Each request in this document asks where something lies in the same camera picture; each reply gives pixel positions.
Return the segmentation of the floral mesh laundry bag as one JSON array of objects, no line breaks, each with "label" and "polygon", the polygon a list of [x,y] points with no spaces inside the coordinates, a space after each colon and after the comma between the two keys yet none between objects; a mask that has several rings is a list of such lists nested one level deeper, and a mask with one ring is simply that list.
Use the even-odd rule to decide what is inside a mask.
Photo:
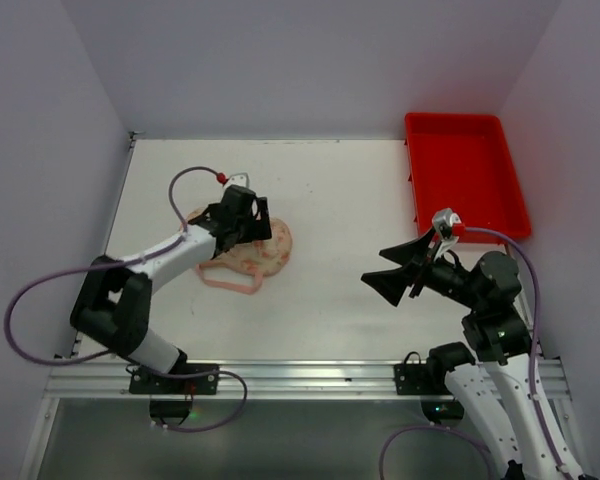
[{"label": "floral mesh laundry bag", "polygon": [[[219,257],[203,262],[194,268],[198,278],[208,287],[219,288],[245,295],[260,290],[266,277],[277,275],[289,262],[293,238],[289,226],[280,218],[272,218],[272,237],[234,246]],[[206,276],[210,269],[223,268],[251,279],[249,285],[213,280]]]}]

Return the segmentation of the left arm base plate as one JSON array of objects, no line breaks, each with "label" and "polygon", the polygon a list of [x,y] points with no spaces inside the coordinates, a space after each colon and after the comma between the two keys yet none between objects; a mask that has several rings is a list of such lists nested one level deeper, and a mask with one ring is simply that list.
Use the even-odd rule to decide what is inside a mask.
[{"label": "left arm base plate", "polygon": [[125,370],[131,380],[128,391],[136,395],[215,395],[218,385],[218,364],[187,363],[178,376],[195,375],[191,379],[171,379],[151,373],[144,367],[128,365]]}]

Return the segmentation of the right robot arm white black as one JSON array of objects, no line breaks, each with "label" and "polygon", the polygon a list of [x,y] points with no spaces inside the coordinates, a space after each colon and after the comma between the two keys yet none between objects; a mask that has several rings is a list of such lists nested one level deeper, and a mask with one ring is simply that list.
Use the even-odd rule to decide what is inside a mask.
[{"label": "right robot arm white black", "polygon": [[362,275],[391,305],[430,289],[466,308],[464,341],[430,350],[425,368],[464,408],[502,479],[586,479],[551,411],[539,374],[537,336],[514,301],[521,292],[516,260],[483,254],[471,269],[452,245],[464,225],[433,227],[422,237],[380,251],[393,270]]}]

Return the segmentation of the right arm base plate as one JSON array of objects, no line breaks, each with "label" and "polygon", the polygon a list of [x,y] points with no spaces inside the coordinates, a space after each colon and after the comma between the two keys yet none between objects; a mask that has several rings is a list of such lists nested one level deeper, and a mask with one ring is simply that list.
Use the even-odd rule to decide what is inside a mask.
[{"label": "right arm base plate", "polygon": [[442,396],[450,392],[438,383],[417,351],[393,365],[393,381],[399,396]]}]

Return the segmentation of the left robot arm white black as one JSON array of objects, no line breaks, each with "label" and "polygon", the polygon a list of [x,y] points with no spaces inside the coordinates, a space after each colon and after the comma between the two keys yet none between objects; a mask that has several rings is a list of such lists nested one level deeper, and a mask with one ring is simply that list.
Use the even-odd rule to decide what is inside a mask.
[{"label": "left robot arm white black", "polygon": [[121,358],[167,377],[180,375],[187,355],[149,326],[153,295],[185,271],[233,247],[271,236],[268,199],[231,185],[219,202],[149,250],[119,259],[96,258],[70,324]]}]

